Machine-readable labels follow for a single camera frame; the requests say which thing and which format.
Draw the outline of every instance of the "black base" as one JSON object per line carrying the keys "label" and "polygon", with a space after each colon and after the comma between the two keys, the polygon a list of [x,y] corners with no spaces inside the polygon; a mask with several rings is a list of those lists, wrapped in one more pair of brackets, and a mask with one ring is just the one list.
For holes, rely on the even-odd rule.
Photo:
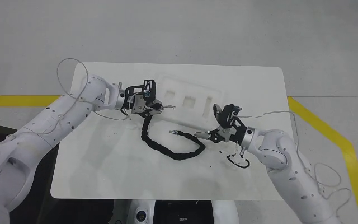
{"label": "black base", "polygon": [[157,200],[153,224],[214,224],[210,200]]}

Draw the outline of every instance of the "metal connector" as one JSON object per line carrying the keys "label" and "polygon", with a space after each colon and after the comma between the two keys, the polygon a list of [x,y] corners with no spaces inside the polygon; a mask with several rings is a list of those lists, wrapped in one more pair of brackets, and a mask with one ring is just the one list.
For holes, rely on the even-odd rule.
{"label": "metal connector", "polygon": [[173,108],[173,109],[174,109],[175,106],[173,106],[173,105],[166,105],[166,106],[163,106],[163,107],[162,107],[162,109],[164,109],[164,108]]}
{"label": "metal connector", "polygon": [[171,134],[178,134],[178,131],[177,131],[177,130],[170,130],[169,133],[171,133]]}

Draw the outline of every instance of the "rectangular cutout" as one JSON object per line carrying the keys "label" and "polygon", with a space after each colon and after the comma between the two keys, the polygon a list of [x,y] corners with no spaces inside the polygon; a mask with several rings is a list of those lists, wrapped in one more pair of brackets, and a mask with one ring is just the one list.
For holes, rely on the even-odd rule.
{"label": "rectangular cutout", "polygon": [[191,96],[185,96],[183,101],[183,107],[185,108],[194,108],[195,98]]}
{"label": "rectangular cutout", "polygon": [[210,113],[210,109],[211,109],[211,102],[213,101],[213,98],[208,96],[208,98],[206,98],[206,102],[205,102],[205,107],[204,107],[204,111],[202,112],[202,116],[204,118],[208,118],[209,113]]}
{"label": "rectangular cutout", "polygon": [[168,90],[166,94],[164,95],[164,99],[166,100],[172,100],[175,97],[175,92]]}

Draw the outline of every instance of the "black cable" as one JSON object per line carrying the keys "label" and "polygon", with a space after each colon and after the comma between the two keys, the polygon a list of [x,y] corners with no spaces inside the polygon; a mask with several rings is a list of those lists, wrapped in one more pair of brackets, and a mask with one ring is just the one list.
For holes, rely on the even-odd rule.
{"label": "black cable", "polygon": [[250,166],[250,161],[249,161],[247,158],[245,158],[245,161],[247,162],[247,165],[246,165],[246,166],[240,166],[239,164],[234,163],[234,161],[231,160],[231,155],[228,155],[226,158],[227,158],[232,164],[234,164],[234,165],[237,166],[237,167],[246,169],[246,168],[248,168],[248,167]]}
{"label": "black cable", "polygon": [[188,158],[193,158],[199,154],[201,154],[201,152],[205,149],[205,145],[203,143],[201,143],[198,138],[196,138],[195,136],[193,136],[192,134],[186,133],[186,132],[181,132],[181,131],[177,131],[176,134],[178,136],[183,136],[195,143],[197,143],[200,147],[195,150],[194,152],[188,152],[188,153],[174,153],[172,152],[170,149],[168,149],[165,146],[162,146],[161,144],[158,144],[157,142],[151,140],[148,137],[148,127],[150,124],[150,121],[152,120],[152,116],[148,116],[144,119],[144,123],[142,126],[142,140],[144,142],[146,142],[146,144],[154,149],[159,151],[161,154],[164,154],[166,156],[169,156],[170,158],[174,159],[174,160],[187,160]]}

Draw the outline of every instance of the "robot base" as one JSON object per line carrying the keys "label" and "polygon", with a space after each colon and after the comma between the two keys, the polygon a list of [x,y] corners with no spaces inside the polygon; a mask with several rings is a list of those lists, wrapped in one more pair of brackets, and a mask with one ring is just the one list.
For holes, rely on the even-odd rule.
{"label": "robot base", "polygon": [[239,224],[232,200],[133,200],[128,224]]}

